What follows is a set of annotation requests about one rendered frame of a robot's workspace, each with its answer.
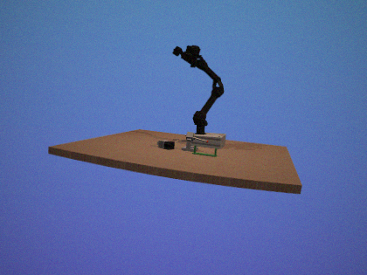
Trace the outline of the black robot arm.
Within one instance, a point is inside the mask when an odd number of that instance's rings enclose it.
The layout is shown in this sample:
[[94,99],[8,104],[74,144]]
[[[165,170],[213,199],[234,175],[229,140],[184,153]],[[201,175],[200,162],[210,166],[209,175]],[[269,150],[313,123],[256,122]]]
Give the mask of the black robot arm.
[[[208,122],[205,120],[206,115],[211,109],[212,105],[216,101],[217,98],[221,97],[224,93],[224,86],[222,84],[221,78],[207,65],[206,61],[203,60],[202,56],[199,55],[200,48],[197,45],[187,45],[186,51],[195,55],[197,57],[195,63],[190,67],[202,70],[205,72],[210,78],[212,78],[212,92],[211,97],[206,101],[203,108],[200,111],[196,111],[193,114],[194,124],[197,125],[197,132],[195,134],[205,134],[204,127],[208,125]],[[218,82],[219,87],[216,87]]]

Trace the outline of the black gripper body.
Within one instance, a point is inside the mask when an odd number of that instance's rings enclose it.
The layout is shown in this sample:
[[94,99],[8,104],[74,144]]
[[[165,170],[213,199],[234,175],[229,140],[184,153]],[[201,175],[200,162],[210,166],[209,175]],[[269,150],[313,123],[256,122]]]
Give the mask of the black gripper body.
[[[183,51],[181,50],[180,52],[183,52]],[[179,56],[180,52],[177,54],[177,56]],[[193,65],[195,63],[196,59],[197,59],[197,57],[192,54],[192,56],[189,59],[188,63],[190,63],[191,65]]]

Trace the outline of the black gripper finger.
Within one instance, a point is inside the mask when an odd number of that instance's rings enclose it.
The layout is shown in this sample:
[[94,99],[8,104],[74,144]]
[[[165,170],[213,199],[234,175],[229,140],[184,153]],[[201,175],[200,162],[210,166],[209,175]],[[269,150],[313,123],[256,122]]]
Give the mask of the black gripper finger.
[[185,61],[189,61],[189,59],[191,58],[192,54],[191,53],[184,53],[184,52],[180,52],[182,58],[185,60]]
[[178,47],[177,49],[173,49],[174,51],[174,55],[177,56],[177,54],[181,51],[182,49],[180,47]]

